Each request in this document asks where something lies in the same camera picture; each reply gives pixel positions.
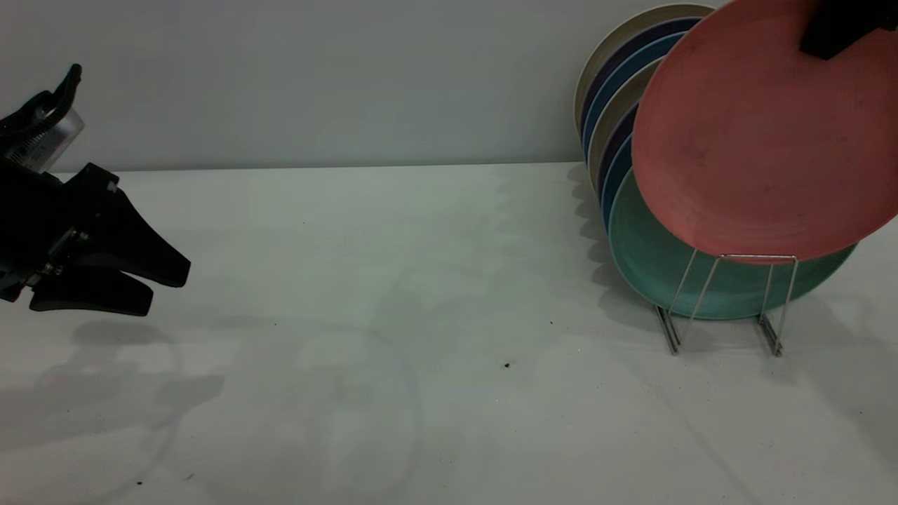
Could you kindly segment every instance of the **dish rack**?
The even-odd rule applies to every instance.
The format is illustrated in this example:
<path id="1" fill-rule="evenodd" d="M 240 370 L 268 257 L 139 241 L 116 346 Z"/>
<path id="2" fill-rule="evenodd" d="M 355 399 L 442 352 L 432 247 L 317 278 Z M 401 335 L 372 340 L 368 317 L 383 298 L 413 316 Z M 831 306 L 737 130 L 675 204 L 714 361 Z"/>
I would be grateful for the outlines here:
<path id="1" fill-rule="evenodd" d="M 699 312 L 699 308 L 701 308 L 701 301 L 704 299 L 705 293 L 708 291 L 708 286 L 711 284 L 711 280 L 714 278 L 714 272 L 717 270 L 719 263 L 721 261 L 729 260 L 755 260 L 770 263 L 770 268 L 768 269 L 767 273 L 767 286 L 764 289 L 764 299 L 761 305 L 761 311 L 758 313 L 758 315 L 755 316 L 755 319 L 757 324 L 761 327 L 764 336 L 767 338 L 767 343 L 770 345 L 770 352 L 777 358 L 782 357 L 782 334 L 783 329 L 786 325 L 788 304 L 792 298 L 792 288 L 795 286 L 795 277 L 798 273 L 798 257 L 782 254 L 720 254 L 714 260 L 714 263 L 711 265 L 711 269 L 708 271 L 708 276 L 705 278 L 705 282 L 702 285 L 699 297 L 695 301 L 695 307 L 692 308 L 692 313 L 690 314 L 689 319 L 686 322 L 686 326 L 683 328 L 682 332 L 678 332 L 676 329 L 676 325 L 674 324 L 673 310 L 677 298 L 679 298 L 680 292 L 682 291 L 682 287 L 686 283 L 686 279 L 689 278 L 689 274 L 692 270 L 692 264 L 695 262 L 695 256 L 698 252 L 698 249 L 692 249 L 692 255 L 689 259 L 689 263 L 686 264 L 686 270 L 684 270 L 682 273 L 680 284 L 677 287 L 676 291 L 673 293 L 671 304 L 667 308 L 655 306 L 655 312 L 658 315 L 658 320 L 661 323 L 662 332 L 667 339 L 667 344 L 670 346 L 671 353 L 674 356 L 680 353 L 682 343 L 685 340 L 686 336 L 689 334 L 689 330 L 692 328 L 692 324 L 695 321 L 695 315 Z M 770 318 L 767 316 L 767 300 L 770 297 L 770 284 L 773 281 L 773 268 L 778 264 L 789 262 L 792 263 L 792 272 L 789 276 L 789 283 L 786 291 L 786 303 L 783 304 L 782 312 L 779 314 L 779 325 L 777 329 L 774 330 L 773 324 L 770 323 Z"/>

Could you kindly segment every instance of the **white wall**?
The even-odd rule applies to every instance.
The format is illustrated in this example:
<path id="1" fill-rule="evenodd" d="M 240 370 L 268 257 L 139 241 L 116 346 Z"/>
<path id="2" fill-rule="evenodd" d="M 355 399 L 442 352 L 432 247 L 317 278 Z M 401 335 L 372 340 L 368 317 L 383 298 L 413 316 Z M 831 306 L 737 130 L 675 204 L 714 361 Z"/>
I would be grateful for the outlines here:
<path id="1" fill-rule="evenodd" d="M 77 62 L 57 169 L 571 160 L 583 63 L 662 3 L 3 0 L 0 115 Z"/>

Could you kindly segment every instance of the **beige plate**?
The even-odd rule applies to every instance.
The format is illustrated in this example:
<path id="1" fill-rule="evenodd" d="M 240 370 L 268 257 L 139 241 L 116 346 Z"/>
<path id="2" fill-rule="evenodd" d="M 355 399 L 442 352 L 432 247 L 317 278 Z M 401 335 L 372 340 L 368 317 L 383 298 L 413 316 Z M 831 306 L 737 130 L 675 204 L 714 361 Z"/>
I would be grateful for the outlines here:
<path id="1" fill-rule="evenodd" d="M 623 117 L 639 102 L 642 93 L 646 91 L 648 81 L 658 68 L 663 58 L 656 59 L 642 67 L 634 74 L 621 88 L 614 94 L 605 106 L 599 120 L 595 123 L 593 136 L 589 139 L 589 157 L 586 164 L 589 166 L 589 180 L 593 184 L 593 190 L 598 187 L 599 162 L 602 160 L 602 153 L 605 146 L 608 145 L 608 139 L 614 133 L 614 127 L 617 126 Z"/>
<path id="2" fill-rule="evenodd" d="M 595 49 L 589 60 L 586 61 L 583 72 L 580 73 L 580 81 L 577 83 L 577 94 L 574 97 L 574 124 L 577 127 L 577 134 L 580 137 L 583 136 L 583 131 L 580 129 L 580 114 L 583 110 L 586 90 L 589 89 L 589 85 L 593 82 L 595 75 L 599 73 L 599 69 L 614 54 L 614 51 L 624 45 L 634 35 L 660 22 L 684 17 L 702 17 L 712 11 L 714 11 L 712 7 L 698 4 L 662 5 L 649 9 L 644 13 L 636 14 L 609 33 L 602 40 L 602 43 L 599 44 L 599 47 Z"/>

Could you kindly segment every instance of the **metal rack leg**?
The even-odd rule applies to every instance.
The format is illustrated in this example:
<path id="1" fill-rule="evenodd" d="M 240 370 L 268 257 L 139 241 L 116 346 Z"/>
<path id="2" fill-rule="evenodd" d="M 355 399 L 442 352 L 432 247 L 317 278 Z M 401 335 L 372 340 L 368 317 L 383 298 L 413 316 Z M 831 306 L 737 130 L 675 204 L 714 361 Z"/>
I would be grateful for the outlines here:
<path id="1" fill-rule="evenodd" d="M 764 336 L 767 337 L 767 343 L 770 345 L 770 352 L 773 353 L 773 356 L 777 358 L 781 358 L 783 355 L 783 344 L 782 337 L 783 330 L 786 327 L 786 313 L 788 312 L 788 304 L 792 301 L 792 288 L 795 287 L 795 277 L 798 274 L 798 258 L 796 256 L 787 256 L 785 259 L 789 259 L 792 261 L 792 274 L 788 283 L 788 290 L 786 291 L 786 303 L 783 304 L 783 311 L 779 315 L 779 328 L 774 331 L 773 324 L 770 323 L 770 318 L 767 317 L 767 299 L 770 293 L 770 284 L 773 281 L 773 267 L 770 266 L 770 271 L 767 274 L 767 287 L 764 289 L 764 302 L 761 306 L 761 313 L 758 314 L 758 324 L 761 326 L 761 329 L 764 332 Z"/>

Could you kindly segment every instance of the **blue plate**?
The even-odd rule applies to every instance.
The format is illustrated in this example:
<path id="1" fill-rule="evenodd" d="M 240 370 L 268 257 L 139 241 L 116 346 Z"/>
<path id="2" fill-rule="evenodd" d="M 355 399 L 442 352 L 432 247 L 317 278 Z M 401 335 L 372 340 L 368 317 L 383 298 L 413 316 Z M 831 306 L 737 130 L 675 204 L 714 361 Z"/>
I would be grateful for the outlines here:
<path id="1" fill-rule="evenodd" d="M 685 31 L 668 35 L 662 39 L 656 40 L 644 48 L 633 53 L 620 66 L 614 69 L 608 76 L 608 79 L 602 83 L 598 93 L 595 94 L 592 103 L 589 106 L 589 112 L 586 114 L 586 122 L 583 127 L 583 153 L 589 157 L 589 139 L 593 136 L 593 128 L 596 121 L 602 115 L 602 111 L 608 101 L 614 96 L 614 93 L 627 82 L 634 74 L 649 63 L 658 58 L 663 57 L 677 43 L 677 41 L 685 35 Z"/>
<path id="2" fill-rule="evenodd" d="M 624 140 L 621 148 L 618 149 L 617 154 L 614 155 L 611 168 L 608 169 L 608 175 L 605 176 L 602 192 L 599 193 L 601 195 L 599 202 L 602 205 L 602 222 L 605 224 L 605 232 L 608 232 L 614 197 L 617 196 L 624 178 L 633 168 L 633 156 L 630 150 L 632 144 L 633 135 L 630 133 L 627 135 L 627 139 Z"/>
<path id="3" fill-rule="evenodd" d="M 583 100 L 584 107 L 580 111 L 580 131 L 583 131 L 583 125 L 586 123 L 586 115 L 589 113 L 588 105 L 593 102 L 593 98 L 599 93 L 599 88 L 602 87 L 602 84 L 608 79 L 608 76 L 612 74 L 615 68 L 620 66 L 627 58 L 633 56 L 634 53 L 648 44 L 674 33 L 688 31 L 700 20 L 700 17 L 687 17 L 660 22 L 659 24 L 634 35 L 630 40 L 627 40 L 627 42 L 614 51 L 608 58 L 608 61 L 604 62 L 599 68 L 599 71 L 593 78 L 593 82 L 589 84 L 589 87 L 586 90 L 585 99 Z"/>
<path id="4" fill-rule="evenodd" d="M 629 110 L 629 112 L 627 112 L 627 115 L 618 121 L 612 135 L 608 138 L 608 144 L 605 145 L 605 150 L 602 152 L 602 159 L 599 160 L 598 177 L 595 179 L 595 194 L 599 195 L 600 203 L 603 198 L 605 177 L 608 176 L 608 171 L 611 169 L 612 161 L 618 154 L 618 150 L 621 149 L 624 141 L 626 141 L 630 134 L 633 133 L 633 123 L 636 121 L 636 110 L 638 107 L 639 104 L 637 103 Z"/>

